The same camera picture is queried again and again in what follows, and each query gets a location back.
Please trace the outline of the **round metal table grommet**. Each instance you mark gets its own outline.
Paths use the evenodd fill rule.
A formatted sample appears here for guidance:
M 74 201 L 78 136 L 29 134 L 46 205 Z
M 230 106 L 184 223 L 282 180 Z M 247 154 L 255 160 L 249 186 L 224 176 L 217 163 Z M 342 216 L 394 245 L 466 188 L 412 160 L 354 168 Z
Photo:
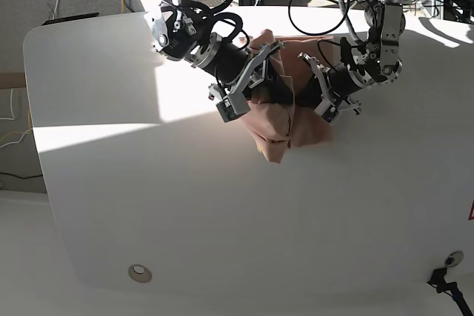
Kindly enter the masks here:
M 149 283 L 153 278 L 152 272 L 141 264 L 129 266 L 127 273 L 129 277 L 137 283 Z

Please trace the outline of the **red warning sticker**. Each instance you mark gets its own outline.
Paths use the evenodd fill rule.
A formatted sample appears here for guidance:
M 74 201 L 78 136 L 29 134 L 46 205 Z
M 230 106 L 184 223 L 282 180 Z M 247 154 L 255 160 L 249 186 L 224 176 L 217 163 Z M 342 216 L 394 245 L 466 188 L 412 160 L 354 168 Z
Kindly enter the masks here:
M 468 220 L 469 221 L 473 221 L 474 220 L 474 200 L 471 204 L 471 207 L 470 207 L 470 213 L 469 213 L 469 216 L 468 216 Z

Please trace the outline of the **right round table grommet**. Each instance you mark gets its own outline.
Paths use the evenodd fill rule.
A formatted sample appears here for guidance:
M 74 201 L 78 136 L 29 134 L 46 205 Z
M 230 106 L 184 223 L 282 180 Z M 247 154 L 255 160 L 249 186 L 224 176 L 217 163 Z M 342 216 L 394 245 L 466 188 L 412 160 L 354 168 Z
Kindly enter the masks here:
M 464 253 L 461 250 L 454 251 L 448 255 L 444 261 L 446 268 L 453 268 L 460 264 L 464 259 Z

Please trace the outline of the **salmon pink T-shirt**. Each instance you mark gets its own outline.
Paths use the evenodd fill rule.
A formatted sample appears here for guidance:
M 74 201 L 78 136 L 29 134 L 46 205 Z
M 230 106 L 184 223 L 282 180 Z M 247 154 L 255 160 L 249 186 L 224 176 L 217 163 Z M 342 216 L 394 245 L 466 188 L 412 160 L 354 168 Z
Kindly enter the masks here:
M 284 47 L 270 56 L 270 63 L 290 90 L 293 99 L 301 98 L 305 87 L 313 76 L 311 68 L 300 53 L 317 58 L 325 63 L 323 57 L 331 59 L 334 50 L 325 44 L 325 53 L 317 48 L 322 36 L 293 36 L 276 38 L 271 30 L 264 30 L 250 42 L 250 48 L 256 51 L 263 44 L 277 40 Z M 270 163 L 279 164 L 287 150 L 292 147 L 306 147 L 328 142 L 332 139 L 332 127 L 315 113 L 315 107 L 303 107 L 299 104 L 277 104 L 270 101 L 270 94 L 262 86 L 256 87 L 253 97 L 247 102 L 250 111 L 240 117 L 249 134 L 253 137 L 257 149 Z

